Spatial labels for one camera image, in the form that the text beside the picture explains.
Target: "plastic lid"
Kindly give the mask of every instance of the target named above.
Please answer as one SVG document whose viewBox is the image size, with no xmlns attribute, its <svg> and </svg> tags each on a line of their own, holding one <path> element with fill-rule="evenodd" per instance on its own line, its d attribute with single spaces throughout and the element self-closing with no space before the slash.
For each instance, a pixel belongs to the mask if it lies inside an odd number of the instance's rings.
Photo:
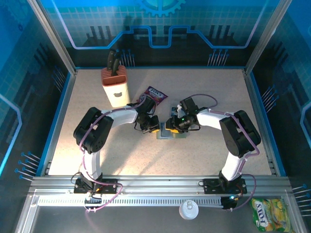
<svg viewBox="0 0 311 233">
<path fill-rule="evenodd" d="M 199 207 L 194 201 L 187 200 L 179 207 L 179 213 L 184 219 L 194 219 L 199 214 Z"/>
</svg>

